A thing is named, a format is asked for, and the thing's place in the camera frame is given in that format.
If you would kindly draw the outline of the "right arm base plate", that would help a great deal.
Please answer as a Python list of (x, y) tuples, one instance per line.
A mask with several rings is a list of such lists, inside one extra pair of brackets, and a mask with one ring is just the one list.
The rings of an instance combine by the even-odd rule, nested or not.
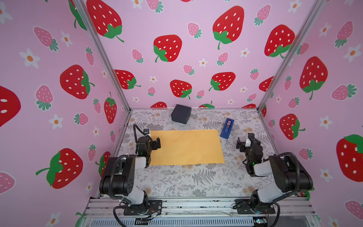
[(275, 214), (274, 205), (272, 203), (252, 202), (248, 199), (235, 200), (234, 210), (237, 210), (238, 214)]

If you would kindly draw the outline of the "dark grey gift box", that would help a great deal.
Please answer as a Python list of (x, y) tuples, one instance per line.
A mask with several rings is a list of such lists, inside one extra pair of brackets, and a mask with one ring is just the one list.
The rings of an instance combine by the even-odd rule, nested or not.
[(171, 117), (172, 121), (187, 124), (189, 118), (191, 116), (192, 108), (183, 106), (183, 105), (176, 105), (174, 108)]

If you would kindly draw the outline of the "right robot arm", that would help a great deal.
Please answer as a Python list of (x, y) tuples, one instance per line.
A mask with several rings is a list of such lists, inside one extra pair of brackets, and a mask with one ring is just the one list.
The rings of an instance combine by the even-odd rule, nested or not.
[(313, 188), (311, 176), (293, 153), (285, 152), (262, 159), (263, 147), (253, 133), (248, 135), (245, 142), (237, 139), (236, 148), (245, 153), (246, 159), (243, 163), (251, 177), (274, 178), (264, 188), (255, 190), (248, 202), (238, 203), (236, 207), (247, 205), (251, 209), (259, 209)]

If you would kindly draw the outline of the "orange wrapping paper sheet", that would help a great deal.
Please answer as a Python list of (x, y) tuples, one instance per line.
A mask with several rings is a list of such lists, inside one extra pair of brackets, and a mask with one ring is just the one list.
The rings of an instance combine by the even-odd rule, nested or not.
[(217, 130), (152, 131), (160, 138), (161, 148), (151, 153), (152, 166), (224, 164)]

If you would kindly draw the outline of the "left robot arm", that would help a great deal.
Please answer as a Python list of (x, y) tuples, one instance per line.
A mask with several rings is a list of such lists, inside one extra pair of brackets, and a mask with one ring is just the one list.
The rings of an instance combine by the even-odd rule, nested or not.
[(149, 167), (152, 151), (159, 148), (159, 138), (154, 141), (150, 136), (144, 136), (137, 140), (136, 154), (110, 158), (99, 184), (99, 192), (129, 205), (148, 206), (147, 193), (134, 186), (135, 170)]

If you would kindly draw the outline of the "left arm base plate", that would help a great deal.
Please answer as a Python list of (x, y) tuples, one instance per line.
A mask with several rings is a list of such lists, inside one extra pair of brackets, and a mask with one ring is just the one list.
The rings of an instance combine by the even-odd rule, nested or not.
[(139, 205), (131, 205), (124, 209), (124, 216), (149, 216), (154, 213), (160, 213), (162, 210), (162, 200), (150, 200)]

